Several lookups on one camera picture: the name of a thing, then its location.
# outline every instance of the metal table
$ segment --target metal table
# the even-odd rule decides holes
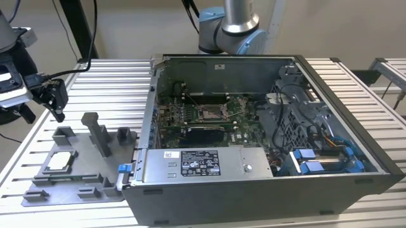
[[[404,58],[376,58],[368,67],[378,70],[387,79],[406,91],[406,59]]]
[[[307,59],[336,96],[406,172],[406,122],[362,84],[347,67],[328,58]],[[128,126],[140,132],[149,83],[148,60],[93,60],[91,70],[67,80],[69,103],[65,121],[45,111],[0,174],[0,226],[132,227],[137,222],[127,202],[24,208],[21,195],[52,147],[57,126],[84,132],[80,118],[97,111],[108,130]],[[406,179],[383,194],[363,197],[338,216],[286,218],[184,227],[406,227]]]

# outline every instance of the yellow wire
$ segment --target yellow wire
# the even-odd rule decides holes
[[[338,145],[335,145],[335,143],[324,136],[324,138],[327,139],[327,141],[330,142],[330,144],[332,145],[332,146],[338,146]]]

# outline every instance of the black pole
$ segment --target black pole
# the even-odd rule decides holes
[[[60,0],[63,12],[71,27],[76,45],[81,54],[81,59],[88,59],[92,32],[89,31],[88,21],[84,15],[80,0]],[[91,58],[99,58],[93,45]]]

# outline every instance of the screw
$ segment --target screw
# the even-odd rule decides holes
[[[252,166],[251,165],[243,165],[243,171],[244,172],[251,172],[252,171]]]

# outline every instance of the wire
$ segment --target wire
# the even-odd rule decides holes
[[[20,3],[21,3],[21,0],[17,0],[14,2],[12,17],[8,19],[8,23],[12,23],[12,21],[14,19],[14,16],[17,16],[17,11],[18,11],[18,8],[20,8]]]
[[[388,85],[387,85],[387,87],[386,87],[386,90],[384,90],[384,92],[383,92],[383,94],[382,94],[380,99],[383,99],[383,97],[384,97],[384,95],[386,95],[386,92],[387,92],[387,90],[388,90],[388,87],[391,87],[391,84],[392,84],[392,82],[388,83]]]
[[[324,136],[324,138],[326,138],[326,140],[327,140],[327,142],[330,142],[330,144],[332,145],[332,146],[338,146],[338,145],[335,145],[335,143]]]
[[[93,7],[95,7],[95,9],[93,9],[95,10],[95,25],[93,25],[93,35],[91,38],[89,49],[88,49],[88,66],[85,69],[81,69],[81,70],[67,70],[67,71],[59,72],[53,75],[44,76],[45,80],[49,80],[61,75],[87,72],[91,68],[91,53],[92,53],[92,49],[93,49],[93,45],[95,45],[95,38],[96,38],[96,31],[97,31],[97,1],[96,0],[93,0]]]
[[[276,122],[276,128],[274,130],[271,140],[272,140],[272,144],[276,147],[276,149],[279,149],[284,153],[287,153],[287,152],[283,149],[283,145],[278,146],[276,143],[275,143],[275,137],[276,137],[276,133],[278,133],[278,130],[280,128],[280,125],[282,125],[282,118],[283,118],[283,99],[282,99],[282,94],[284,94],[286,96],[288,96],[286,93],[282,92],[282,90],[287,86],[296,86],[296,87],[299,87],[299,88],[303,89],[303,87],[299,86],[299,85],[296,85],[296,84],[286,84],[286,85],[282,86],[282,88],[279,89],[279,92],[278,92],[279,93],[279,99],[280,99],[280,109],[279,109],[279,117],[278,117],[278,122]]]
[[[73,51],[73,47],[72,47],[72,43],[71,43],[71,39],[69,39],[69,35],[68,35],[68,30],[65,29],[65,26],[64,26],[64,23],[63,23],[63,19],[61,19],[61,15],[59,14],[59,11],[57,11],[57,8],[56,8],[55,0],[52,0],[52,4],[53,4],[53,8],[55,8],[55,11],[56,11],[56,14],[57,14],[59,21],[60,21],[60,23],[63,25],[65,37],[68,39],[69,47],[71,47],[71,50],[73,52],[73,55],[75,55],[75,58],[76,58],[76,62],[77,62],[77,60],[79,60],[77,59],[77,55],[76,55],[76,52]]]
[[[183,3],[183,7],[184,7],[184,10],[185,10],[185,13],[188,15],[188,18],[189,18],[189,22],[191,22],[191,25],[193,26],[197,34],[199,34],[199,30],[197,30],[197,27],[196,27],[196,24],[195,24],[195,21],[192,19],[192,16],[191,16],[191,11],[189,11],[189,2],[187,0],[181,0],[181,3]]]
[[[18,140],[16,140],[16,139],[12,139],[12,138],[4,136],[1,133],[0,133],[0,136],[1,136],[4,139],[8,139],[8,140],[10,140],[10,141],[14,141],[16,143],[22,143],[21,141],[18,141]]]
[[[339,137],[339,136],[335,136],[335,137],[330,138],[330,140],[331,140],[331,141],[335,141],[335,140],[343,141],[343,142],[350,146],[351,150],[352,150],[354,152],[356,151],[356,150],[355,150],[355,147],[354,147],[354,145],[352,145],[352,143],[351,143],[348,140],[346,140],[344,138]]]
[[[400,100],[396,100],[395,103],[394,103],[394,107],[392,107],[394,110],[396,109],[399,103],[400,103]]]
[[[199,14],[199,10],[197,10],[197,7],[196,7],[196,4],[195,4],[195,2],[193,2],[193,0],[189,0],[189,6],[191,6],[191,9],[192,9],[192,11],[195,12],[195,15],[196,15],[196,17],[199,18],[200,17],[200,14]]]

